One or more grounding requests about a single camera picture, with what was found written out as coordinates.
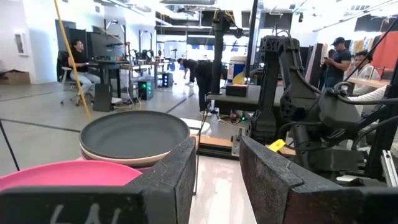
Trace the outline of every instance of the computer monitor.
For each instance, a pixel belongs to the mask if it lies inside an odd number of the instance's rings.
[[[89,58],[106,57],[110,59],[111,57],[121,57],[124,54],[124,44],[110,35],[88,32],[87,37]]]

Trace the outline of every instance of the stack of plates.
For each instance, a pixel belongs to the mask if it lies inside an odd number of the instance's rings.
[[[128,111],[99,118],[80,133],[83,158],[147,169],[189,137],[180,118],[156,111]]]

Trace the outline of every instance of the black box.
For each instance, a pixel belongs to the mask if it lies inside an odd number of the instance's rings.
[[[154,82],[153,81],[139,81],[138,82],[138,96],[142,100],[150,100],[154,97]]]
[[[225,89],[225,95],[227,96],[246,97],[247,93],[248,93],[247,85],[227,85]]]

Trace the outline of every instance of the yellow cable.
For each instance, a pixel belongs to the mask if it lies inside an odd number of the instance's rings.
[[[65,33],[65,28],[64,28],[64,26],[63,26],[63,24],[62,24],[62,19],[61,19],[61,15],[60,15],[60,10],[59,10],[59,8],[58,8],[58,2],[57,2],[57,0],[54,0],[54,4],[55,4],[55,10],[57,11],[58,21],[59,21],[59,23],[60,23],[60,28],[61,28],[61,32],[62,32],[63,41],[65,42],[65,45],[67,46],[67,50],[68,50],[69,57],[70,57],[71,60],[72,60],[73,72],[75,73],[75,80],[76,80],[77,87],[78,87],[78,89],[79,89],[80,97],[81,97],[81,100],[82,100],[82,102],[83,102],[83,106],[84,106],[84,108],[85,108],[87,118],[88,118],[88,120],[91,121],[91,114],[90,114],[90,111],[89,111],[89,109],[88,109],[88,107],[87,107],[87,102],[86,102],[85,96],[84,96],[84,94],[83,94],[83,91],[82,91],[82,89],[81,89],[79,77],[78,77],[78,75],[77,75],[77,68],[76,68],[75,59],[73,58],[72,50],[70,49],[69,41],[68,41],[67,35],[66,35],[66,33]]]

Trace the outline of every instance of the computer tower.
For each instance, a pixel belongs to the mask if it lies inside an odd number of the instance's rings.
[[[162,87],[172,87],[173,86],[173,73],[164,72],[162,74]]]
[[[138,82],[138,96],[142,100],[150,100],[154,97],[154,82],[153,81],[139,81]]]
[[[95,101],[93,111],[109,112],[112,103],[112,86],[107,84],[95,84]]]

